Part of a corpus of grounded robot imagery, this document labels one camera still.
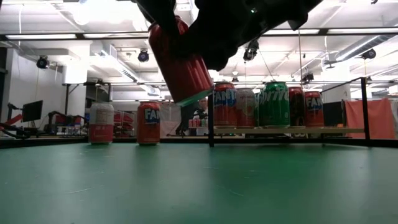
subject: green table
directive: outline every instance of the green table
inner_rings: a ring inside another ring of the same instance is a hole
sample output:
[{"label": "green table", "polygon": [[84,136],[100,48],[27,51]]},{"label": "green table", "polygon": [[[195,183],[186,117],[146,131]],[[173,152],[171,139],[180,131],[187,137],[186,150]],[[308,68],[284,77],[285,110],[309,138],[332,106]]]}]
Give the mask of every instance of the green table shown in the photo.
[{"label": "green table", "polygon": [[136,144],[0,150],[0,223],[398,223],[398,150]]}]

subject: computer monitor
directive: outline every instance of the computer monitor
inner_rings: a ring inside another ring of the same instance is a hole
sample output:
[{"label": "computer monitor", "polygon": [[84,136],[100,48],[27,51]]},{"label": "computer monitor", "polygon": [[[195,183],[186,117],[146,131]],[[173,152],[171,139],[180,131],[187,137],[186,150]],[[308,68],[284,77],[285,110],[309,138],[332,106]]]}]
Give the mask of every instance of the computer monitor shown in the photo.
[{"label": "computer monitor", "polygon": [[27,103],[22,107],[22,122],[35,121],[42,118],[43,101]]}]

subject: fanta logo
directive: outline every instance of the fanta logo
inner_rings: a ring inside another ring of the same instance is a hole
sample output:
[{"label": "fanta logo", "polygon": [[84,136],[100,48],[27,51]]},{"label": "fanta logo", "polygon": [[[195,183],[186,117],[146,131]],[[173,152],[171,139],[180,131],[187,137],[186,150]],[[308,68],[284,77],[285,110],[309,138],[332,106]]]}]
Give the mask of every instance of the fanta logo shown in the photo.
[{"label": "fanta logo", "polygon": [[305,104],[308,110],[321,110],[322,100],[319,97],[309,97],[305,99]]},{"label": "fanta logo", "polygon": [[270,91],[262,94],[262,102],[289,100],[289,92],[285,90]]},{"label": "fanta logo", "polygon": [[154,110],[150,108],[145,109],[145,123],[159,124],[160,123],[159,110]]},{"label": "fanta logo", "polygon": [[227,89],[225,91],[215,91],[214,106],[228,105],[234,106],[236,104],[236,90]]}]

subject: air duct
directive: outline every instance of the air duct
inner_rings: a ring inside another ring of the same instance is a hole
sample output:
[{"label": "air duct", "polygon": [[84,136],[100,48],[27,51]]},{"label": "air duct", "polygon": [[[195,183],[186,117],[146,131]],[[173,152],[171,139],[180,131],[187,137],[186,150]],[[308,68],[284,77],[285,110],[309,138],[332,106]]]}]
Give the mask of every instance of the air duct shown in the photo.
[{"label": "air duct", "polygon": [[[386,27],[398,27],[398,18],[394,19],[393,21],[386,24]],[[357,55],[367,52],[368,50],[372,49],[373,47],[384,43],[385,41],[395,37],[396,34],[389,34],[389,35],[377,35],[374,37],[364,37],[361,40],[353,43],[349,47],[345,48],[344,50],[338,52],[335,55],[336,61],[342,62],[353,58]]]}]

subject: pink curtain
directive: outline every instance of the pink curtain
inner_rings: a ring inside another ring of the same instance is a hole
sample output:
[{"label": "pink curtain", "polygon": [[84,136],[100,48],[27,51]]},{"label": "pink curtain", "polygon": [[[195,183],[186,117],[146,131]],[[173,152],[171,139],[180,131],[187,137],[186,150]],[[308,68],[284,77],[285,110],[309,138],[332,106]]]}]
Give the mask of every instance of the pink curtain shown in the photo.
[{"label": "pink curtain", "polygon": [[[364,128],[362,100],[345,101],[347,127]],[[371,139],[395,139],[394,117],[389,100],[368,101]],[[348,134],[352,138],[365,138],[365,134]]]}]

